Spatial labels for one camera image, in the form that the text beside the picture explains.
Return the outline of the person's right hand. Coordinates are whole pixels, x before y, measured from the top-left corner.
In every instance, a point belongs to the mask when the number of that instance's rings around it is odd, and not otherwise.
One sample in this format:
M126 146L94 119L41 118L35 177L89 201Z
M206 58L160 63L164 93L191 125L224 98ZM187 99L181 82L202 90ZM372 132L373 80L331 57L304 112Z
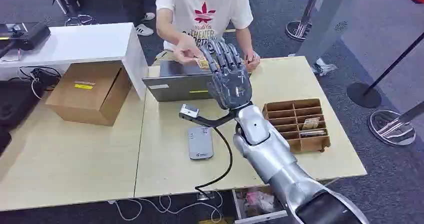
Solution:
M183 65L197 65L197 59L202 59L203 53L197 47L194 38L181 33L174 48L176 60Z

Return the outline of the person's left hand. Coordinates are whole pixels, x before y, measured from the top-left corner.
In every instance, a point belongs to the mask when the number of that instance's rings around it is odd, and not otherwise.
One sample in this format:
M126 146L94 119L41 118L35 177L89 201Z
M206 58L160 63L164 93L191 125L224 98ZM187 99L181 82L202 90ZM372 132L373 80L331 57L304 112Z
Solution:
M260 64L261 57L254 51L250 51L244 56L244 63L248 73L252 73Z

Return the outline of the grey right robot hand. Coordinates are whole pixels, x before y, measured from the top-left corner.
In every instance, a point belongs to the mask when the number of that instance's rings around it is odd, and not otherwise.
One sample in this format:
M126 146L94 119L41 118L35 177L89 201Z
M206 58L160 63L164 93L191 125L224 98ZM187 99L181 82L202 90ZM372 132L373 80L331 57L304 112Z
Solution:
M212 74L207 84L210 95L224 110L237 109L250 103L250 75L233 44L211 40L200 50Z

